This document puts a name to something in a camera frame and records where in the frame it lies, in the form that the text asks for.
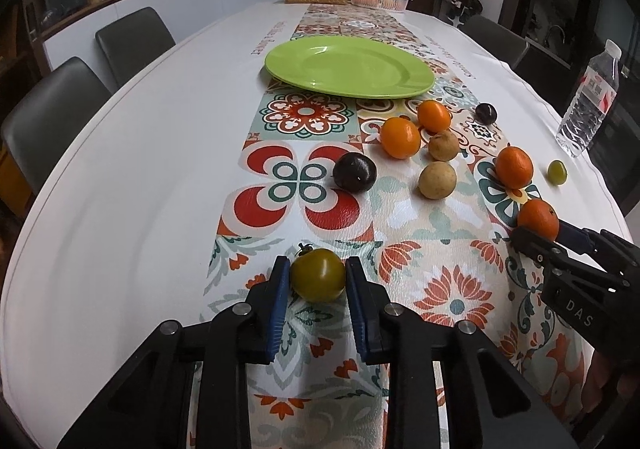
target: small potato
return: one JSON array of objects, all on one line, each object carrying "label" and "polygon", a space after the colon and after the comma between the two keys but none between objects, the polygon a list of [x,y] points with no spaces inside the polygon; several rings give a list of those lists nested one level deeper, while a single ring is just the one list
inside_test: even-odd
[{"label": "small potato", "polygon": [[457,182],[456,170],[449,164],[432,162],[420,173],[418,188],[427,198],[440,200],[453,193]]},{"label": "small potato", "polygon": [[448,162],[460,153],[460,143],[451,130],[444,130],[429,139],[429,153],[436,160]]}]

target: bottle cap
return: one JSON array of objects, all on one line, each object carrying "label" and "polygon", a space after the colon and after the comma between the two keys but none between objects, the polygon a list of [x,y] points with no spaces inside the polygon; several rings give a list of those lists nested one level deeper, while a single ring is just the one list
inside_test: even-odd
[{"label": "bottle cap", "polygon": [[604,45],[604,50],[606,50],[607,53],[611,57],[614,57],[615,59],[620,59],[620,57],[622,56],[622,51],[620,50],[620,47],[610,39],[607,39],[607,42]]}]

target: water bottle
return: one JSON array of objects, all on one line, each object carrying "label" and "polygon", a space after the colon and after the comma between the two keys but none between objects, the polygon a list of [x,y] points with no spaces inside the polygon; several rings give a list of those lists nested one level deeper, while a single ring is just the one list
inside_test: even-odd
[{"label": "water bottle", "polygon": [[593,139],[618,91],[619,46],[607,39],[604,52],[592,57],[574,100],[564,114],[556,140],[571,156],[580,155]]}]

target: dining chair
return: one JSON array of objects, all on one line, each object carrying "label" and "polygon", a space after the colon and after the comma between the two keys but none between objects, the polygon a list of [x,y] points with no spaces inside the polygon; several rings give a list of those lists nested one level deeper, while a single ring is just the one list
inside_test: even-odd
[{"label": "dining chair", "polygon": [[95,39],[118,87],[175,45],[169,29],[151,7],[137,10],[101,28]]},{"label": "dining chair", "polygon": [[0,136],[34,194],[111,93],[79,57],[44,77],[2,123]]},{"label": "dining chair", "polygon": [[529,49],[529,43],[524,38],[480,14],[469,18],[458,29],[473,39],[489,54],[507,63],[512,70],[522,61]]},{"label": "dining chair", "polygon": [[2,394],[0,394],[0,441],[2,441],[2,449],[38,449],[35,442],[22,429]]}]

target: green grape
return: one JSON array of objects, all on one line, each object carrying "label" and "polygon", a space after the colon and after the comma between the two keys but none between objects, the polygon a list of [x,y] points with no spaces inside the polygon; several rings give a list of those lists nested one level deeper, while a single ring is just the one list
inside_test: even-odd
[{"label": "green grape", "polygon": [[546,177],[554,185],[562,185],[566,182],[566,168],[560,160],[554,160],[546,169]]}]

